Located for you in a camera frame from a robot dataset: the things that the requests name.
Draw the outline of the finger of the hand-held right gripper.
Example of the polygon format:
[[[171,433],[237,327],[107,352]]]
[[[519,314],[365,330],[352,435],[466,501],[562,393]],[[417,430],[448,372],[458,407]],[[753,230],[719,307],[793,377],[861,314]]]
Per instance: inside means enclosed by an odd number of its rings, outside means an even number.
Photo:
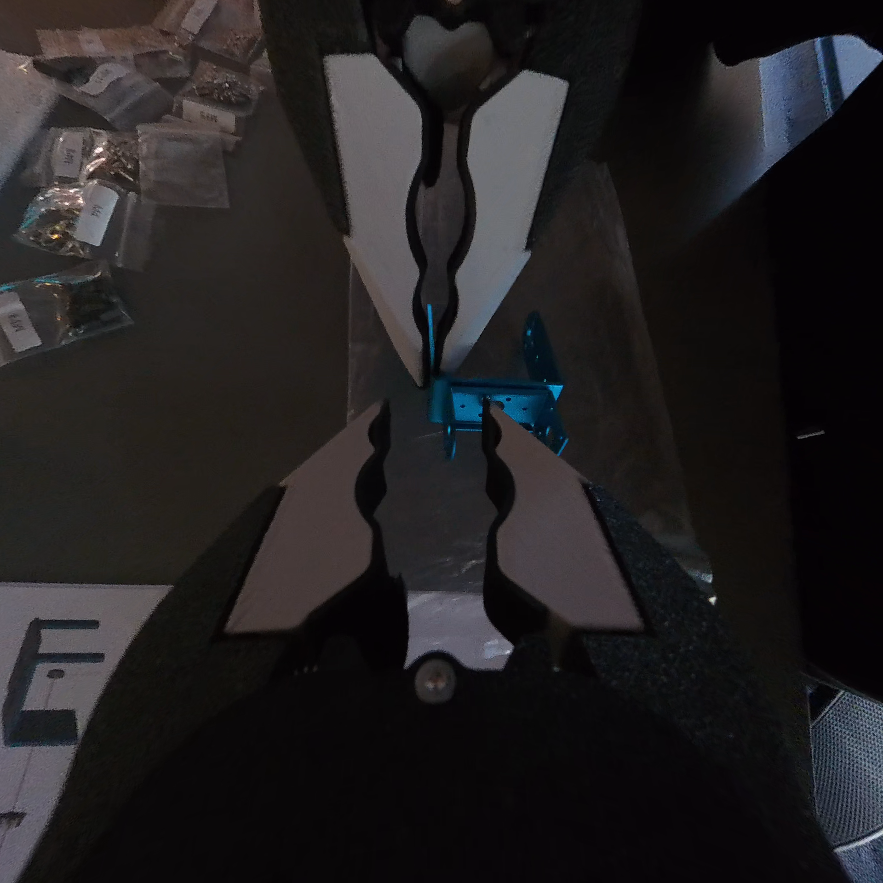
[[[454,317],[440,341],[442,373],[462,365],[531,257],[527,244],[568,96],[558,77],[518,72],[461,132],[464,253],[454,259]]]
[[[428,330],[416,201],[428,159],[427,112],[414,83],[376,55],[323,59],[348,232],[344,244],[392,346],[423,388]]]

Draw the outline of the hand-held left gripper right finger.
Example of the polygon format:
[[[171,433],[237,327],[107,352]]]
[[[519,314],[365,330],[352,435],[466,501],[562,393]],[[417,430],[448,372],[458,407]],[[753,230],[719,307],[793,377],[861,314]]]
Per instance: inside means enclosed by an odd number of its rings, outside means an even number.
[[[485,611],[503,634],[640,634],[644,618],[583,477],[497,403],[482,413]]]

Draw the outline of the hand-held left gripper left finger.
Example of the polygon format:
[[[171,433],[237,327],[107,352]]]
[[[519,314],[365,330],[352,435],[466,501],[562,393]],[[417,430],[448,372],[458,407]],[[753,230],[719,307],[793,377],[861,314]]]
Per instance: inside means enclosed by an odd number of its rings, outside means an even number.
[[[406,623],[377,511],[386,497],[390,403],[373,403],[281,484],[226,635],[302,631],[327,615]]]

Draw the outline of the blue metal bracket assembly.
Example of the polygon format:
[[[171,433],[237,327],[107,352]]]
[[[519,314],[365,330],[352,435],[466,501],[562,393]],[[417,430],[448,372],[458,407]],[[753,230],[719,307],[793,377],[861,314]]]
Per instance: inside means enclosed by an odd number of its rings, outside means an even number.
[[[558,410],[564,381],[539,312],[531,312],[521,338],[526,378],[459,378],[439,374],[428,387],[426,417],[442,428],[445,457],[456,455],[457,433],[482,431],[484,406],[497,406],[560,456],[568,434]]]

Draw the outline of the large clear plastic bag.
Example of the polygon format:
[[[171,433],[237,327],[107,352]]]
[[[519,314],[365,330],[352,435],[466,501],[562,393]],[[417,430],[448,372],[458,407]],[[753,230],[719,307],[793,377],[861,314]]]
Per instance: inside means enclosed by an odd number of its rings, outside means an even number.
[[[459,374],[526,378],[521,335],[534,311],[564,382],[563,457],[620,502],[716,602],[712,567],[691,524],[624,216],[603,164],[587,163],[570,181]],[[391,447],[388,490],[376,517],[390,573],[407,590],[405,664],[447,653],[468,668],[500,669],[512,645],[481,601],[495,516],[481,436],[458,431],[455,457],[446,459],[442,426],[426,415],[428,393],[414,385],[350,266],[348,422],[381,399],[390,402]]]

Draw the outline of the pile of small screw bags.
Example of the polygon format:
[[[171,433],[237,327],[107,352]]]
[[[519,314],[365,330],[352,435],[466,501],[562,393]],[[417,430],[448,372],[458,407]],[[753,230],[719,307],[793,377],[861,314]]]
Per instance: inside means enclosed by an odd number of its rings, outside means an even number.
[[[7,24],[2,50],[31,50],[58,99],[2,237],[72,266],[2,282],[2,367],[131,324],[111,271],[144,268],[159,208],[229,207],[227,158],[269,86],[258,2],[2,2]]]

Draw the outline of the white instruction sheet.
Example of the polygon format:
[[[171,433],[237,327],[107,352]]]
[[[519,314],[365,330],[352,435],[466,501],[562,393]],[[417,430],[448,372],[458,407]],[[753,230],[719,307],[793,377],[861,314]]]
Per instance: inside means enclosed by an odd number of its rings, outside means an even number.
[[[2,881],[65,877],[138,768],[169,585],[2,583]]]

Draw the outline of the white foam sheet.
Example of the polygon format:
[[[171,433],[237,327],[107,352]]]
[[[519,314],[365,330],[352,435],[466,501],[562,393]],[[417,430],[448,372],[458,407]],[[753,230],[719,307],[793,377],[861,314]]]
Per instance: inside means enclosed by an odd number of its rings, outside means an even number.
[[[57,104],[50,77],[30,57],[1,51],[1,187]]]

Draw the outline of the grey mesh chair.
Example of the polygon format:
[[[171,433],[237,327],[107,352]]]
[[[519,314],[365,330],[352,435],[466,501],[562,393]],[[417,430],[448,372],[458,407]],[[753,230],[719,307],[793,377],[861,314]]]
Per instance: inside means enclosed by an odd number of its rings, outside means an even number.
[[[882,880],[882,704],[807,670],[815,813],[850,881]]]

